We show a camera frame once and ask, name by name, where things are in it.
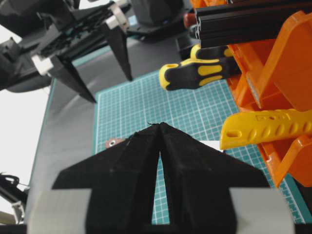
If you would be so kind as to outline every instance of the yellow plastic tool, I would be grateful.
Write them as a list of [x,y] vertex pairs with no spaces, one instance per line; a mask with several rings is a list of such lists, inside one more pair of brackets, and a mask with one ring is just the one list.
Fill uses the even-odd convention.
[[233,54],[226,45],[201,49],[200,45],[197,44],[191,49],[191,59],[215,59],[232,56]]
[[164,90],[197,89],[219,79],[227,79],[240,73],[233,57],[219,59],[189,58],[181,64],[162,66],[159,71],[160,86]]
[[228,117],[220,134],[220,148],[259,144],[312,134],[312,110],[242,112]]

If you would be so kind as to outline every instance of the grid lines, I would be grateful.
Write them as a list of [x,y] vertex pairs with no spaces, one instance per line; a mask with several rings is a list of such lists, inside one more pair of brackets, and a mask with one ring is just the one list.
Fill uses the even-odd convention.
[[[127,138],[149,123],[166,122],[197,140],[219,140],[226,117],[237,113],[226,81],[220,80],[197,90],[164,91],[158,81],[158,71],[124,83],[96,95],[95,153],[105,150],[110,138]],[[263,171],[269,184],[273,182],[256,145],[227,150],[229,155]],[[286,180],[281,191],[296,223],[304,223]],[[168,224],[169,212],[161,159],[158,161],[153,224]]]

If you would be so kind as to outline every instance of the green cutting mat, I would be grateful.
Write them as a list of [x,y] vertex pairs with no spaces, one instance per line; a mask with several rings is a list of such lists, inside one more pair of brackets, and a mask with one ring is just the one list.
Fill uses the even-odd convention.
[[[216,81],[197,90],[166,92],[158,83],[158,71],[96,95],[94,151],[105,149],[109,138],[126,138],[149,126],[167,122],[197,140],[219,140],[226,117],[238,112],[226,81]],[[273,182],[257,149],[250,145],[228,154],[261,169]],[[312,222],[312,216],[291,176],[281,184],[295,223]],[[158,164],[153,224],[168,224],[169,213],[161,160]]]

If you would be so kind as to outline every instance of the metal bracket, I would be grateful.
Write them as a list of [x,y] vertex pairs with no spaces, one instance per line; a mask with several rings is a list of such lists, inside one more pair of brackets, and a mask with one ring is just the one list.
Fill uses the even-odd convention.
[[12,208],[14,210],[14,218],[16,224],[22,224],[25,218],[25,209],[21,201],[12,203]]

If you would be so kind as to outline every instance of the white tape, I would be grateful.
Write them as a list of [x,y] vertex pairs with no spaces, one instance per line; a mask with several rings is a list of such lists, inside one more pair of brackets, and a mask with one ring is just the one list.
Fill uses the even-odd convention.
[[237,234],[294,234],[294,223],[283,195],[270,188],[230,188]]
[[30,214],[27,233],[85,234],[90,196],[91,189],[44,192]]

